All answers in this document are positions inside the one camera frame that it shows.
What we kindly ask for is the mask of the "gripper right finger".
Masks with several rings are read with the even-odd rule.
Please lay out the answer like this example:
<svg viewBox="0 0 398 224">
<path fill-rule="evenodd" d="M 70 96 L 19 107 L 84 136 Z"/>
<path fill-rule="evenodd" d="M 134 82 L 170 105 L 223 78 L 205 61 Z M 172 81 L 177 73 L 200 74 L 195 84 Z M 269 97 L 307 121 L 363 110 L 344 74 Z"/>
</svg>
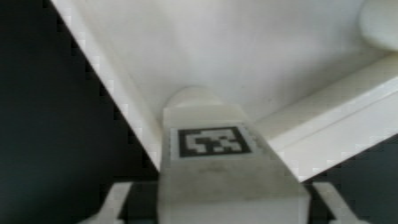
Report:
<svg viewBox="0 0 398 224">
<path fill-rule="evenodd" d="M 358 218 L 330 182 L 312 182 L 308 224 L 371 224 Z"/>
</svg>

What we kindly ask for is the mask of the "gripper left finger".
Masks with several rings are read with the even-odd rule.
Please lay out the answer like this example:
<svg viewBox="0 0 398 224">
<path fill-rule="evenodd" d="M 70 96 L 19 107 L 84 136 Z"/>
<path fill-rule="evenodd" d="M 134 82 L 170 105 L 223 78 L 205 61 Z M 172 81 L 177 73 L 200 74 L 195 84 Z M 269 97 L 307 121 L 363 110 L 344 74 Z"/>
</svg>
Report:
<svg viewBox="0 0 398 224">
<path fill-rule="evenodd" d="M 97 212 L 76 224 L 157 224 L 156 190 L 154 181 L 116 182 Z"/>
</svg>

